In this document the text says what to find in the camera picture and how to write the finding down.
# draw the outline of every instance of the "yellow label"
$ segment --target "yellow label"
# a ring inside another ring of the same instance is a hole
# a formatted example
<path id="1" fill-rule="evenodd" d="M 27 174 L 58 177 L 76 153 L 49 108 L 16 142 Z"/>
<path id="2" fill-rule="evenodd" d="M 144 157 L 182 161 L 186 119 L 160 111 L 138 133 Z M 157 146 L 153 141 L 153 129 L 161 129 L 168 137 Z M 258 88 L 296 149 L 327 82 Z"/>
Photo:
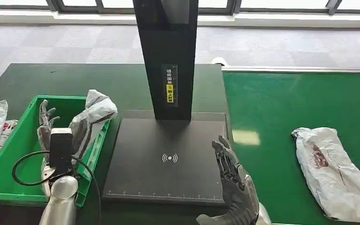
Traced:
<path id="1" fill-rule="evenodd" d="M 166 85 L 166 100 L 168 103 L 173 103 L 173 84 Z"/>

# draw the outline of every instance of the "dark green table surface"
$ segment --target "dark green table surface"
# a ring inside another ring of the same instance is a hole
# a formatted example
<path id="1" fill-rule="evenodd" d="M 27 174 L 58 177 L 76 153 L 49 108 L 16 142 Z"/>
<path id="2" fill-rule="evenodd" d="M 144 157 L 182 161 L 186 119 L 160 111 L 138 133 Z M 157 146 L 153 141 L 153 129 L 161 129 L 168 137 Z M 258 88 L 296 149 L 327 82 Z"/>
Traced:
<path id="1" fill-rule="evenodd" d="M 11 64 L 0 77 L 0 100 L 8 102 L 8 119 L 19 119 L 35 95 L 86 96 L 89 89 L 108 95 L 120 112 L 152 110 L 143 64 Z M 196 66 L 193 93 L 194 112 L 228 113 L 220 66 Z M 100 189 L 112 157 L 118 121 L 111 123 L 97 163 L 95 175 Z M 77 225 L 95 224 L 96 209 L 96 190 L 91 186 L 84 207 L 77 213 Z M 34 216 L 25 209 L 0 206 L 0 225 L 13 224 L 14 220 L 17 224 L 38 224 L 42 210 L 32 211 Z M 203 207 L 104 202 L 102 224 L 196 224 L 199 213 L 214 215 L 220 211 Z"/>
<path id="2" fill-rule="evenodd" d="M 120 110 L 151 109 L 144 65 L 12 64 L 0 78 L 0 100 L 9 103 L 9 119 L 18 119 L 38 94 L 80 95 L 97 89 Z M 326 219 L 306 185 L 290 132 L 299 127 L 332 127 L 360 168 L 360 74 L 222 73 L 220 67 L 195 69 L 193 111 L 228 109 L 233 147 L 252 175 L 271 219 L 283 224 L 351 224 Z M 110 126 L 114 135 L 118 124 Z M 96 168 L 99 184 L 112 154 L 107 139 Z M 0 224 L 38 224 L 42 209 L 0 206 Z M 222 209 L 139 203 L 103 203 L 103 224 L 196 224 L 200 213 Z M 77 224 L 94 224 L 94 188 L 78 211 Z"/>

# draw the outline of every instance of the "black cable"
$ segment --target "black cable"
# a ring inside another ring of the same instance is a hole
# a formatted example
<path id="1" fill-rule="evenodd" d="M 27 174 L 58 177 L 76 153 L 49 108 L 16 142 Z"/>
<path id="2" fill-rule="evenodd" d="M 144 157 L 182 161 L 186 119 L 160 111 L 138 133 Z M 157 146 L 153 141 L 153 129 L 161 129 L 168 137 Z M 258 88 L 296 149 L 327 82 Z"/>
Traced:
<path id="1" fill-rule="evenodd" d="M 71 156 L 71 158 L 75 159 L 78 163 L 80 163 L 81 165 L 83 165 L 83 167 L 85 167 L 85 169 L 90 173 L 90 175 L 92 176 L 92 180 L 94 181 L 94 185 L 96 186 L 96 190 L 97 190 L 97 194 L 98 194 L 98 218 L 97 218 L 97 224 L 100 225 L 101 223 L 101 199 L 100 199 L 100 190 L 98 189 L 98 184 L 97 184 L 97 180 L 96 177 L 93 175 L 92 170 L 89 169 L 88 165 L 86 165 L 86 163 L 82 162 L 82 160 L 78 159 L 75 156 Z"/>
<path id="2" fill-rule="evenodd" d="M 25 159 L 31 157 L 31 156 L 34 156 L 34 155 L 40 155 L 40 154 L 49 154 L 50 152 L 49 151 L 36 151 L 36 152 L 32 152 L 30 154 L 27 154 L 23 157 L 21 157 L 16 163 L 15 165 L 13 166 L 13 169 L 12 169 L 12 177 L 13 179 L 21 184 L 21 185 L 24 185 L 24 186 L 36 186 L 36 185 L 39 185 L 39 184 L 43 184 L 45 183 L 46 181 L 48 181 L 52 175 L 50 175 L 48 178 L 44 179 L 44 180 L 41 180 L 41 181 L 38 181 L 38 182 L 34 182 L 34 183 L 25 183 L 23 182 L 22 180 L 18 179 L 17 175 L 16 175 L 16 170 L 17 170 L 17 167 L 18 165 L 24 161 Z M 75 159 L 79 164 L 83 165 L 83 167 L 85 167 L 85 169 L 89 172 L 89 174 L 92 176 L 92 180 L 94 181 L 94 185 L 96 186 L 96 190 L 97 190 L 97 194 L 98 194 L 98 198 L 97 198 L 97 202 L 98 202 L 98 219 L 97 219 L 97 224 L 100 225 L 101 224 L 101 199 L 100 199 L 100 190 L 98 188 L 98 184 L 97 184 L 97 180 L 96 180 L 96 177 L 94 176 L 92 170 L 88 167 L 88 165 L 86 165 L 86 163 L 82 162 L 82 160 L 78 159 L 77 157 L 75 156 L 71 156 L 71 158 Z"/>
<path id="3" fill-rule="evenodd" d="M 24 161 L 25 159 L 27 159 L 27 158 L 29 158 L 29 157 L 31 157 L 31 156 L 40 155 L 40 154 L 49 154 L 49 151 L 36 151 L 36 152 L 32 152 L 32 153 L 30 153 L 30 154 L 27 154 L 27 155 L 21 157 L 21 158 L 15 163 L 15 165 L 14 165 L 13 168 L 12 168 L 12 177 L 13 177 L 13 179 L 14 179 L 17 183 L 19 183 L 19 184 L 21 184 L 21 185 L 24 185 L 24 186 L 36 186 L 36 185 L 40 185 L 40 184 L 45 183 L 46 181 L 48 181 L 48 180 L 51 178 L 51 176 L 52 176 L 53 174 L 51 174 L 48 178 L 46 178 L 46 179 L 44 179 L 44 180 L 41 180 L 41 181 L 38 181 L 38 182 L 25 183 L 25 182 L 23 182 L 22 180 L 18 179 L 18 177 L 17 177 L 17 175 L 16 175 L 17 167 L 18 167 L 18 165 L 19 165 L 22 161 Z"/>

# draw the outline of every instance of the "wireless icon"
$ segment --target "wireless icon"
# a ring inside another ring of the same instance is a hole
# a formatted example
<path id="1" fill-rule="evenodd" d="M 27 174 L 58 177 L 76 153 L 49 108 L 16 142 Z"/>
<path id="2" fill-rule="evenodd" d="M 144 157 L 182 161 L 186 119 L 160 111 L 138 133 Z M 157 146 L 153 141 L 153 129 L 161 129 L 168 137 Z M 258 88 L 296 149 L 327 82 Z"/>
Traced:
<path id="1" fill-rule="evenodd" d="M 168 156 L 166 153 L 164 153 L 162 155 L 162 162 L 164 162 L 164 163 L 167 162 L 167 161 L 172 161 L 173 163 L 176 163 L 177 159 L 178 159 L 177 154 L 174 154 L 172 156 Z"/>

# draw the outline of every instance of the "gray carpet floor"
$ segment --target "gray carpet floor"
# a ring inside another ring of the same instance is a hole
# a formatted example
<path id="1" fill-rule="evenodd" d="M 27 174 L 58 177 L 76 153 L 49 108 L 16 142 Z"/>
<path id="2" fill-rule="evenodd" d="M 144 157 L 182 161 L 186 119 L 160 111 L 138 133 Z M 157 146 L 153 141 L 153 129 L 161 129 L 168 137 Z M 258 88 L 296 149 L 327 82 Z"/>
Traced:
<path id="1" fill-rule="evenodd" d="M 199 27 L 196 63 L 360 68 L 360 30 Z M 0 75 L 10 63 L 143 63 L 136 26 L 0 26 Z"/>

